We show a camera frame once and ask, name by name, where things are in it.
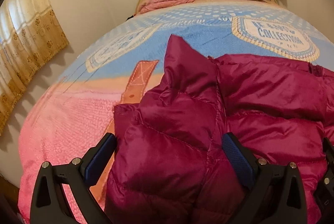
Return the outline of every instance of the metal pin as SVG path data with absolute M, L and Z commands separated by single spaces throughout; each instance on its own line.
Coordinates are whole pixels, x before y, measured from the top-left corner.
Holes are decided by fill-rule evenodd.
M 297 168 L 297 164 L 295 162 L 291 162 L 290 163 L 290 167 L 293 168 L 293 169 L 296 169 Z
M 49 166 L 49 162 L 48 161 L 46 161 L 46 162 L 44 162 L 43 164 L 42 164 L 42 168 L 47 168 L 48 166 Z
M 81 162 L 81 159 L 80 159 L 80 158 L 74 158 L 74 159 L 72 160 L 72 164 L 73 164 L 73 165 L 78 165 L 78 164 L 80 164 L 80 162 Z
M 260 158 L 260 159 L 258 160 L 258 163 L 259 163 L 261 166 L 264 166 L 264 165 L 267 164 L 267 160 L 264 159 L 264 158 Z

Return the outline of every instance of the magenta down jacket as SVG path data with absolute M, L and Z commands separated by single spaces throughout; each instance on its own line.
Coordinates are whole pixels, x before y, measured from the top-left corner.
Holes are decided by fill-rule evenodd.
M 334 141 L 334 73 L 307 62 L 255 55 L 208 59 L 169 39 L 165 74 L 139 104 L 115 108 L 118 147 L 107 183 L 113 224 L 224 224 L 245 197 L 221 148 L 233 132 L 256 157 L 296 162 L 308 224 Z

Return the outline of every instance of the curtain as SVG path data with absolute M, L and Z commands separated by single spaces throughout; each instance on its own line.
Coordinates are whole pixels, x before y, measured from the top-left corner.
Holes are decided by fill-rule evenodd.
M 66 45 L 49 0 L 4 0 L 0 7 L 0 134 L 36 71 Z

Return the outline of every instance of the bed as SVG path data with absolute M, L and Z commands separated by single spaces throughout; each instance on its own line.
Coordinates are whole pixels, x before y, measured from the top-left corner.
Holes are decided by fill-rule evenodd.
M 113 107 L 137 103 L 159 84 L 171 34 L 205 56 L 250 53 L 334 70 L 333 44 L 275 0 L 197 0 L 137 15 L 85 50 L 27 116 L 19 140 L 24 171 L 19 208 L 27 223 L 41 163 L 68 163 L 82 157 L 105 132 L 114 132 Z M 91 188 L 101 207 L 112 162 Z M 69 189 L 65 191 L 77 220 L 84 223 Z

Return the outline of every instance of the blue gripper pad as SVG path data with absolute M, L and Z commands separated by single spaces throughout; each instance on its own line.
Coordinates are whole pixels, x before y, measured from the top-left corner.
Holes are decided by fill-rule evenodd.
M 251 190 L 255 184 L 253 168 L 228 133 L 222 136 L 221 146 L 230 161 L 240 184 Z
M 116 149 L 116 145 L 116 137 L 113 134 L 109 134 L 109 136 L 105 136 L 96 147 L 92 148 L 95 155 L 85 168 L 84 180 L 86 186 L 90 187 L 97 184 L 103 170 Z

